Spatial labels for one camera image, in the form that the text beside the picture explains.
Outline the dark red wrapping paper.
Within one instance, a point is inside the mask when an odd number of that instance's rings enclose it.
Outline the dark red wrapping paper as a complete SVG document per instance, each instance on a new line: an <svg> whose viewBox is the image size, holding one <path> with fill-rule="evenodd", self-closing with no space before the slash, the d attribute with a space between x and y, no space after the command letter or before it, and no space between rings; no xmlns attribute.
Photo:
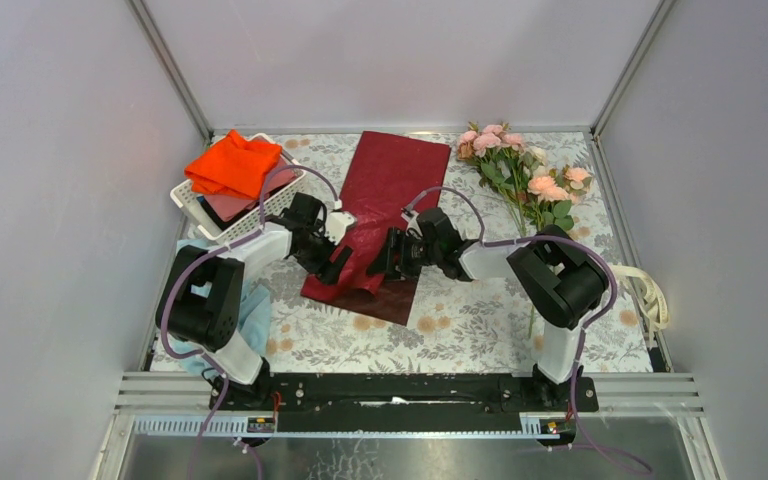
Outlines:
<svg viewBox="0 0 768 480"><path fill-rule="evenodd" d="M404 228L401 209L421 191L443 184L451 147L395 134L365 131L356 146L340 199L357 219L342 244L352 249L335 285L310 275L300 294L313 301L397 325L408 323L418 281L369 276L388 229Z"/></svg>

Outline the pink fake flower bunch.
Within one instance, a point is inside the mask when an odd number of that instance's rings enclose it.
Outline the pink fake flower bunch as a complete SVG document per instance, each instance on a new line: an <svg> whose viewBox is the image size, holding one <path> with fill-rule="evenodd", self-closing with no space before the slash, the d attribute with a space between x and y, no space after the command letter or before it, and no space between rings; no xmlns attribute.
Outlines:
<svg viewBox="0 0 768 480"><path fill-rule="evenodd" d="M480 184L498 194L506 205L520 237L529 230L523 213L526 185L531 177L526 142L507 124L487 125L471 142L481 176Z"/></svg>

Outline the peach fake flower stem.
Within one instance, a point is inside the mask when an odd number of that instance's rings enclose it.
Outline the peach fake flower stem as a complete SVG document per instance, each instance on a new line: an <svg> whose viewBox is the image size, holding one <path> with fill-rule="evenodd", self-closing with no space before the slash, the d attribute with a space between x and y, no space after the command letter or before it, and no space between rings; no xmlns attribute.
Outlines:
<svg viewBox="0 0 768 480"><path fill-rule="evenodd" d="M584 199L593 183L593 175L582 167L536 168L526 185L525 218L538 231L548 226L572 230L576 224L572 207Z"/></svg>

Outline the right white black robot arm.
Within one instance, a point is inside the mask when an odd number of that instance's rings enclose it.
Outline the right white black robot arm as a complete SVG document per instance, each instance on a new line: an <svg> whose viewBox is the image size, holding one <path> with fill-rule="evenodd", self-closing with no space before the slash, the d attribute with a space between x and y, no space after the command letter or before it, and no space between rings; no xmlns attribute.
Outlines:
<svg viewBox="0 0 768 480"><path fill-rule="evenodd" d="M417 277L434 266L452 280L515 279L545 322L544 351L536 362L543 377L533 386L535 402L557 412L573 398L587 325L616 301L617 282L607 263L550 225L537 235L485 243L465 238L442 209L406 212L405 229L391 227L369 276L388 281Z"/></svg>

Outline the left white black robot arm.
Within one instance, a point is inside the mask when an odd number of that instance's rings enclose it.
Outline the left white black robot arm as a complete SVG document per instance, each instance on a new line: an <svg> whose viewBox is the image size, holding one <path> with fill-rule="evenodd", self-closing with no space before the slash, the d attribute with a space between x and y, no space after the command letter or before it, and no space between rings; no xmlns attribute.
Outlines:
<svg viewBox="0 0 768 480"><path fill-rule="evenodd" d="M335 284L353 252L341 242L356 223L340 202L327 208L298 193L280 214L264 216L239 239L213 250L180 249L156 312L166 353L176 360L199 358L234 382L232 398L245 410L264 407L271 388L259 377L264 358L238 329L243 287L289 258L325 284Z"/></svg>

